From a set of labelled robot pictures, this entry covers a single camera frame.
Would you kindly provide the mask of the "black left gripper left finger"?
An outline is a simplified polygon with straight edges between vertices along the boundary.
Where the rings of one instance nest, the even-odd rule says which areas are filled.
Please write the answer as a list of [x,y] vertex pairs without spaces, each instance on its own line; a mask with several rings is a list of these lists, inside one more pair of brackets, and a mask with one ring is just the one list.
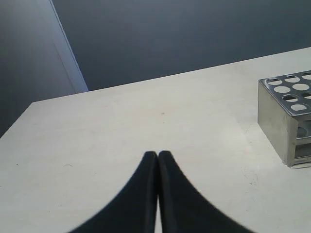
[[122,190],[98,213],[72,233],[153,233],[159,193],[158,156],[144,153]]

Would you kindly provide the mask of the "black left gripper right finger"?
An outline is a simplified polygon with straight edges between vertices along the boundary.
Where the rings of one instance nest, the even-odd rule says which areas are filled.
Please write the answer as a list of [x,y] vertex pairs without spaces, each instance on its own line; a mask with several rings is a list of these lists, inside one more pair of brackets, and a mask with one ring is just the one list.
[[158,155],[159,205],[164,233],[246,233],[248,229],[214,207],[190,183],[170,151]]

